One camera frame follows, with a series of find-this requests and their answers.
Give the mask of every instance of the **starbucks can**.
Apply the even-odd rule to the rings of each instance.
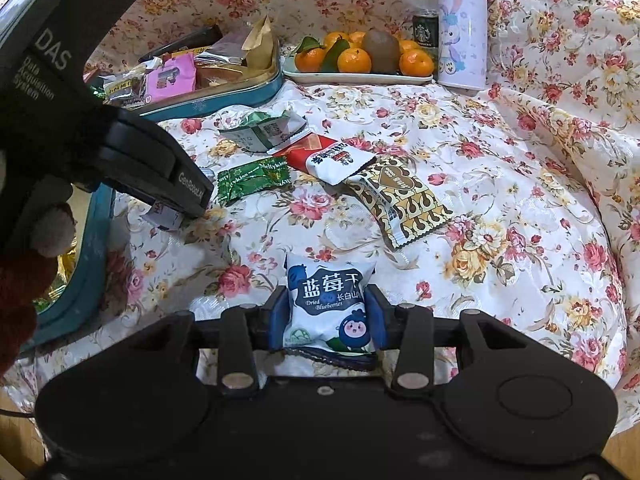
[[[414,14],[414,41],[419,44],[433,62],[438,65],[438,11],[424,10]]]

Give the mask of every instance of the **kiwi fruit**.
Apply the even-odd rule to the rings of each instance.
[[[400,44],[386,30],[370,30],[364,35],[362,48],[371,58],[371,72],[376,74],[398,73]]]

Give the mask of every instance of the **pink snack package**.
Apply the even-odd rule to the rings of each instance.
[[[168,59],[146,76],[145,103],[187,94],[196,89],[196,67],[193,54]]]

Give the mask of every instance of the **cartoon bunny print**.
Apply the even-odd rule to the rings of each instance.
[[[460,26],[458,25],[458,9],[462,0],[452,0],[451,10],[441,5],[442,20],[440,27],[440,71],[447,74],[455,74],[465,69],[465,62],[458,51],[453,47],[460,41]]]

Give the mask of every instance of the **black cable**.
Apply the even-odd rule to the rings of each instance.
[[[0,415],[12,416],[14,418],[33,418],[33,413],[31,412],[10,412],[9,410],[2,409],[0,409]]]

